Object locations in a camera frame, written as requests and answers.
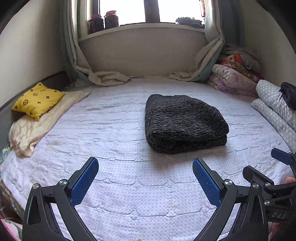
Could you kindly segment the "white polka dot bedding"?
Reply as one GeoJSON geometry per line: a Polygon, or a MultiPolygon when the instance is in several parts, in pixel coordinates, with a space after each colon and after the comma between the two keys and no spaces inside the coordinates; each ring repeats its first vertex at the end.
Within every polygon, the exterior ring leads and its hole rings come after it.
{"type": "Polygon", "coordinates": [[[269,121],[290,150],[295,152],[295,111],[288,107],[280,87],[261,79],[256,92],[258,99],[251,103],[251,107],[269,121]]]}

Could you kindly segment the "pink floral folded quilt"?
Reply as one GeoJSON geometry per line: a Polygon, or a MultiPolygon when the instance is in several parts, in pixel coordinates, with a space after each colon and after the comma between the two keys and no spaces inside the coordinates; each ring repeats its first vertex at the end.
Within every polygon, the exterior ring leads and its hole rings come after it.
{"type": "Polygon", "coordinates": [[[224,65],[215,64],[213,66],[207,83],[224,93],[257,97],[256,82],[224,65]]]}

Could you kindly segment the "beige curtain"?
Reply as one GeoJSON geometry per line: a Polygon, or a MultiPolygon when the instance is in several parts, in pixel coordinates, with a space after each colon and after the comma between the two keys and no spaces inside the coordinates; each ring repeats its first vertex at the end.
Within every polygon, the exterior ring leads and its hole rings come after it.
{"type": "Polygon", "coordinates": [[[86,1],[61,1],[61,31],[65,69],[72,82],[99,86],[116,86],[135,77],[124,60],[127,51],[120,50],[119,37],[130,27],[87,34],[86,1]]]}
{"type": "Polygon", "coordinates": [[[189,72],[173,72],[168,78],[185,82],[204,82],[210,75],[225,43],[219,1],[205,1],[205,12],[205,37],[208,44],[197,53],[196,63],[189,72]]]}

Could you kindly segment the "cream blanket on bed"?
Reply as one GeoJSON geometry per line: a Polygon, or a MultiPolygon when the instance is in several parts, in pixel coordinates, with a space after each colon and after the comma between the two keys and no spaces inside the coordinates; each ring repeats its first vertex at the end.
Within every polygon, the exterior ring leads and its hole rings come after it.
{"type": "Polygon", "coordinates": [[[35,145],[53,128],[59,118],[72,106],[88,97],[88,92],[65,92],[52,110],[43,114],[39,121],[25,115],[14,122],[9,132],[10,147],[18,157],[31,157],[35,145]]]}

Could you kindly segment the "dark item on windowsill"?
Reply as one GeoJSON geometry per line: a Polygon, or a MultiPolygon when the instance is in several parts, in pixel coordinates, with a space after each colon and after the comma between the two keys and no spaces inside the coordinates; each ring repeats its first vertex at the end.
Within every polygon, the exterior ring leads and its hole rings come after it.
{"type": "Polygon", "coordinates": [[[176,23],[179,25],[185,25],[193,28],[201,28],[201,29],[205,28],[205,25],[202,23],[201,20],[197,20],[195,18],[190,18],[190,17],[177,18],[176,23]]]}

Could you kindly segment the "beige right curtain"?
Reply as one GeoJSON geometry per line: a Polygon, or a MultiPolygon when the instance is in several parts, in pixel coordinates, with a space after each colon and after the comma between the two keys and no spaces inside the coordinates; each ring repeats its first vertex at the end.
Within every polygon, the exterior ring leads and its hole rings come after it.
{"type": "Polygon", "coordinates": [[[219,1],[205,1],[205,12],[205,37],[208,44],[197,53],[196,63],[189,72],[173,72],[168,78],[185,82],[204,82],[210,75],[225,43],[219,1]]]}

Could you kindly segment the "dark jar right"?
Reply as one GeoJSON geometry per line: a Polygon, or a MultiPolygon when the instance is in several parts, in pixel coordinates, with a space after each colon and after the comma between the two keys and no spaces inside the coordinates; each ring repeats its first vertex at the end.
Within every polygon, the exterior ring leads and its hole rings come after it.
{"type": "Polygon", "coordinates": [[[106,29],[119,27],[119,21],[116,11],[106,12],[106,15],[104,16],[104,22],[106,29]]]}

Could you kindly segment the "white quilted bed sheet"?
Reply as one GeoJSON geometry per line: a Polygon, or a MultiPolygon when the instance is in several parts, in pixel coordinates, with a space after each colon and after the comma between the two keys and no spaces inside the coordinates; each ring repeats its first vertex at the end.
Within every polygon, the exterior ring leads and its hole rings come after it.
{"type": "Polygon", "coordinates": [[[1,178],[24,208],[33,184],[55,185],[89,157],[99,172],[77,212],[97,240],[193,240],[215,211],[192,172],[195,158],[224,179],[246,186],[245,166],[276,184],[292,174],[271,157],[289,147],[251,107],[252,98],[208,85],[166,79],[134,79],[114,87],[89,86],[88,97],[71,107],[36,145],[29,158],[11,151],[1,178]],[[224,146],[166,155],[145,139],[145,104],[152,94],[187,95],[217,108],[229,125],[224,146]]]}

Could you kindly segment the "orange patterned folded blanket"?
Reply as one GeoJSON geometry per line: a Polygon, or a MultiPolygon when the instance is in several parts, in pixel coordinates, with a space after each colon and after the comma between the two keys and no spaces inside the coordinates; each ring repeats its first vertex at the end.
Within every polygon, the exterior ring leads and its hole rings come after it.
{"type": "Polygon", "coordinates": [[[219,61],[219,64],[236,70],[256,83],[261,78],[259,73],[255,72],[254,70],[249,70],[247,67],[245,67],[242,58],[238,54],[229,55],[223,58],[221,61],[219,61]]]}

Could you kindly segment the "dark jar left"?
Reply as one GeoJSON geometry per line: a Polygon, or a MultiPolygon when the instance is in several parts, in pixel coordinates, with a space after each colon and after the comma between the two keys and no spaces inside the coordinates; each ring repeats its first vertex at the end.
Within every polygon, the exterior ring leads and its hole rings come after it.
{"type": "Polygon", "coordinates": [[[92,15],[88,23],[89,23],[89,31],[88,31],[89,34],[93,34],[93,33],[104,30],[104,20],[100,14],[92,15]]]}

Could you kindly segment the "grey black knit jacket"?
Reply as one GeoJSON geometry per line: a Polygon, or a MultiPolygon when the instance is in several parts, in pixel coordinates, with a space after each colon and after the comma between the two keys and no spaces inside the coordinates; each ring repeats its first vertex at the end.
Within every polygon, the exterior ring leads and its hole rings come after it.
{"type": "Polygon", "coordinates": [[[144,121],[146,141],[158,153],[192,152],[227,143],[229,126],[220,111],[186,95],[152,94],[144,121]]]}

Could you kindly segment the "yellow patterned pillow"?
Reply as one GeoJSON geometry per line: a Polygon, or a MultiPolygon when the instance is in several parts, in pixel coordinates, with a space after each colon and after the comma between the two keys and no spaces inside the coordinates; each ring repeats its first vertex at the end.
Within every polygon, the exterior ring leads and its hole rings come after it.
{"type": "Polygon", "coordinates": [[[41,82],[22,94],[13,104],[12,110],[25,113],[36,121],[50,111],[64,96],[63,92],[45,87],[41,82]]]}

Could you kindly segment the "beige left curtain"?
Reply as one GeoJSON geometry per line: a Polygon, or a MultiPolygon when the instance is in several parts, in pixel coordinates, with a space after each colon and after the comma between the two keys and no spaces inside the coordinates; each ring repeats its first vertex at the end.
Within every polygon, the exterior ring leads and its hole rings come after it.
{"type": "Polygon", "coordinates": [[[135,77],[124,60],[127,51],[120,50],[119,37],[130,27],[87,34],[86,1],[61,1],[61,31],[65,69],[72,82],[99,86],[116,86],[135,77]]]}

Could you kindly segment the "black object on bedding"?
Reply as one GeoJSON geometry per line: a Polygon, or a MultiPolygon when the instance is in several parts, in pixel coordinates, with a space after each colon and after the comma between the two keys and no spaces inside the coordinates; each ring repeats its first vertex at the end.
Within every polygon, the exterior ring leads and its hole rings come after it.
{"type": "Polygon", "coordinates": [[[296,110],[296,87],[290,83],[283,82],[280,92],[289,108],[296,110]]]}

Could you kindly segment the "dark jar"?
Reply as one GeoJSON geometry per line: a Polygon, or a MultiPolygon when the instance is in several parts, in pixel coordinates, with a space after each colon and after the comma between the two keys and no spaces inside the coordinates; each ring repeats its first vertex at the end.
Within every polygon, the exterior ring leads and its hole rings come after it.
{"type": "Polygon", "coordinates": [[[104,30],[104,20],[100,14],[92,15],[88,23],[89,23],[89,31],[88,31],[89,34],[93,34],[93,33],[104,30]]]}
{"type": "Polygon", "coordinates": [[[119,21],[116,11],[106,12],[106,15],[104,16],[104,22],[106,29],[119,27],[119,21]]]}

